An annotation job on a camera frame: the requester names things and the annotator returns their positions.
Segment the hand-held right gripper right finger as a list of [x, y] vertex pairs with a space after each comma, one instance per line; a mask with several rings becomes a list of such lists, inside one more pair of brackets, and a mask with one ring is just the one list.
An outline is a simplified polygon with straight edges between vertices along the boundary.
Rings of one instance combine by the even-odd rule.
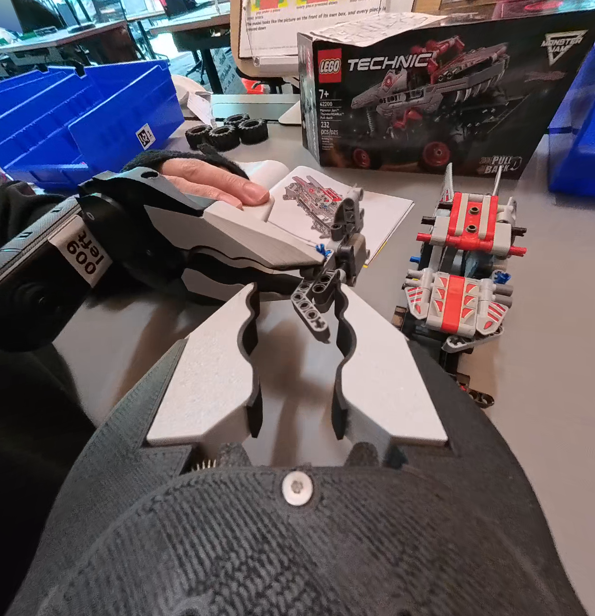
[[349, 287], [334, 303], [342, 354], [332, 395], [338, 440], [446, 445], [448, 435], [406, 337]]

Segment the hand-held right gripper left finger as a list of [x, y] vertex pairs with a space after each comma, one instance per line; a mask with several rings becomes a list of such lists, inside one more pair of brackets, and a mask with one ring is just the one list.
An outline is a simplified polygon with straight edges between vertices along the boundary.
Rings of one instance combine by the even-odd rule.
[[260, 312], [250, 283], [191, 332], [147, 434], [149, 445], [222, 445], [257, 438], [262, 394], [251, 354]]

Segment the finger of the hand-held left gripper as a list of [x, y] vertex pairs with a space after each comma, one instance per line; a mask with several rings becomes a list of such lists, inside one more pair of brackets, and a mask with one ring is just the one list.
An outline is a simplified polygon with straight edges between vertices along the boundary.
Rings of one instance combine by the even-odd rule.
[[273, 270], [251, 260], [189, 260], [181, 280], [189, 293], [224, 303], [251, 283], [263, 301], [288, 299], [302, 277], [299, 272]]
[[209, 250], [229, 264], [250, 261], [269, 270], [315, 267], [324, 256], [268, 222], [236, 208], [208, 208], [202, 216], [146, 208], [153, 226], [175, 247]]

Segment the grey brick side beam assembly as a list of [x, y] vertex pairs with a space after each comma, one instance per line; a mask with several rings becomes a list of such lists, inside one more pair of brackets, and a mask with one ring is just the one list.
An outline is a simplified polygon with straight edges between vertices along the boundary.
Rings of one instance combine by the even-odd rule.
[[322, 343], [330, 342], [330, 328], [324, 314], [335, 304], [343, 284], [355, 285], [370, 256], [362, 233], [363, 196], [362, 188], [353, 187], [347, 192], [334, 215], [330, 242], [317, 248], [323, 262], [300, 268], [302, 280], [291, 296], [295, 312]]

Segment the grey red brick truck model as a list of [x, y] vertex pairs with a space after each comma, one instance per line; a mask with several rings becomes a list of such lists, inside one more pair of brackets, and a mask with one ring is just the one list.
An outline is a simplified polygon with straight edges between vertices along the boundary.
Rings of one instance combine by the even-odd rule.
[[499, 338], [512, 306], [514, 289], [507, 271], [511, 257], [526, 248], [515, 245], [525, 227], [518, 227], [517, 202], [499, 200], [501, 171], [490, 193], [453, 187], [448, 164], [439, 203], [421, 224], [429, 227], [416, 237], [418, 256], [410, 258], [402, 289], [406, 305], [397, 306], [392, 324], [409, 340], [431, 350], [433, 358], [482, 409], [494, 398], [472, 389], [470, 377], [458, 371], [462, 354]]

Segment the person's left forearm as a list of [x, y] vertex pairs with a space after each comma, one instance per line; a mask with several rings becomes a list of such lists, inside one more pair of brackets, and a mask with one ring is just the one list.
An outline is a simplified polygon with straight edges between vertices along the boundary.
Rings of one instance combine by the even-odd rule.
[[147, 167], [163, 175], [191, 182], [203, 180], [204, 176], [211, 173], [209, 167], [213, 167], [249, 180], [242, 167], [206, 143], [192, 151], [147, 150], [127, 163], [122, 172], [131, 171], [136, 167]]

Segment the grey desk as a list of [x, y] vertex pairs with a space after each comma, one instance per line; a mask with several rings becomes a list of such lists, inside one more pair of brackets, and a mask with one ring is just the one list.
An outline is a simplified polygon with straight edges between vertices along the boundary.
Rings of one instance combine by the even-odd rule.
[[[548, 140], [520, 180], [502, 181], [527, 228], [510, 259], [514, 304], [504, 335], [463, 356], [471, 387], [522, 465], [576, 592], [595, 615], [595, 200], [547, 191]], [[211, 313], [154, 293], [87, 304], [56, 339], [80, 403], [99, 424], [173, 343]], [[245, 448], [256, 464], [337, 465], [350, 449], [333, 435], [328, 405], [334, 343], [318, 343], [293, 309], [262, 304], [253, 358], [264, 420]]]

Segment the background wooden desk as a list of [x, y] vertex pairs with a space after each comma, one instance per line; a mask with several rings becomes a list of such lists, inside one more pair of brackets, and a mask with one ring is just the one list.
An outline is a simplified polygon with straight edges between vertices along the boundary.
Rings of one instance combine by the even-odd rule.
[[53, 57], [68, 47], [98, 47], [102, 64], [137, 61], [140, 50], [125, 20], [94, 24], [81, 31], [58, 30], [44, 36], [0, 46], [0, 54], [12, 58], [17, 65], [32, 64], [37, 57]]
[[229, 48], [230, 11], [229, 1], [208, 3], [196, 11], [170, 18], [152, 27], [149, 34], [153, 38], [171, 35], [179, 52]]

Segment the person's left hand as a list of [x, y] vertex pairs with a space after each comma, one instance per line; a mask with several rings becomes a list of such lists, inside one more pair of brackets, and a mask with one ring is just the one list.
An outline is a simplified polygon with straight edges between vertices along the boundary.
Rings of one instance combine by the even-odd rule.
[[268, 190], [249, 179], [198, 159], [170, 159], [161, 165], [160, 173], [184, 194], [222, 201], [240, 210], [262, 206], [270, 198]]

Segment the blue plastic bin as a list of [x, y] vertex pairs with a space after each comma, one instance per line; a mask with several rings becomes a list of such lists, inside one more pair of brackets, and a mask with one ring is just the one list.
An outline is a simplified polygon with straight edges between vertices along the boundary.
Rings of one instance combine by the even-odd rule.
[[6, 110], [0, 115], [0, 168], [48, 192], [76, 190], [93, 174], [74, 163], [78, 148], [69, 125], [100, 101], [89, 78], [73, 75]]
[[0, 115], [73, 75], [78, 77], [72, 66], [50, 66], [44, 72], [32, 70], [0, 81]]
[[595, 42], [548, 128], [548, 187], [595, 197]]

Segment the silver flat device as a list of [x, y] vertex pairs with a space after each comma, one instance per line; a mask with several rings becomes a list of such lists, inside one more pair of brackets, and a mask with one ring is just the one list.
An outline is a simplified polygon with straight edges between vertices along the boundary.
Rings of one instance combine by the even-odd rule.
[[302, 114], [298, 94], [212, 94], [211, 108], [216, 119], [246, 113], [283, 126], [301, 126]]

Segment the white instruction booklet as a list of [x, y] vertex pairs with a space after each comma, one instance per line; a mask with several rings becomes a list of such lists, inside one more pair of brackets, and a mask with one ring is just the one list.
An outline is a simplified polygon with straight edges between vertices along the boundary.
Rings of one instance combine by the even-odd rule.
[[[267, 221], [311, 245], [331, 242], [331, 225], [348, 184], [307, 166], [293, 170], [274, 160], [239, 163], [252, 181], [269, 189], [274, 204]], [[394, 234], [410, 212], [412, 200], [365, 191], [361, 231], [369, 252], [365, 267]]]

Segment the brown backing board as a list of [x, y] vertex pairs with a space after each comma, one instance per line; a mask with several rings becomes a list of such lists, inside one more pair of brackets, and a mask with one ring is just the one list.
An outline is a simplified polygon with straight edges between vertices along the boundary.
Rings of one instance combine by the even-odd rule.
[[230, 1], [230, 47], [236, 65], [240, 65], [240, 28], [242, 21], [243, 1]]

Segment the white paper sheet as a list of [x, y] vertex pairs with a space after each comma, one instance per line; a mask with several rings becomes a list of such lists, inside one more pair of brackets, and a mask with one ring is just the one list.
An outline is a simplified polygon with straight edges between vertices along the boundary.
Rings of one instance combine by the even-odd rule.
[[445, 15], [417, 12], [380, 12], [311, 31], [314, 41], [368, 47], [391, 36], [429, 27], [446, 19]]

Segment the black toy set box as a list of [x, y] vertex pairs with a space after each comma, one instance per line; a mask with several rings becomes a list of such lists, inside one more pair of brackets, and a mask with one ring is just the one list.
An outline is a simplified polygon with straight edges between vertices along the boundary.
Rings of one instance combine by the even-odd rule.
[[322, 167], [518, 179], [595, 42], [595, 1], [452, 1], [368, 47], [298, 33]]

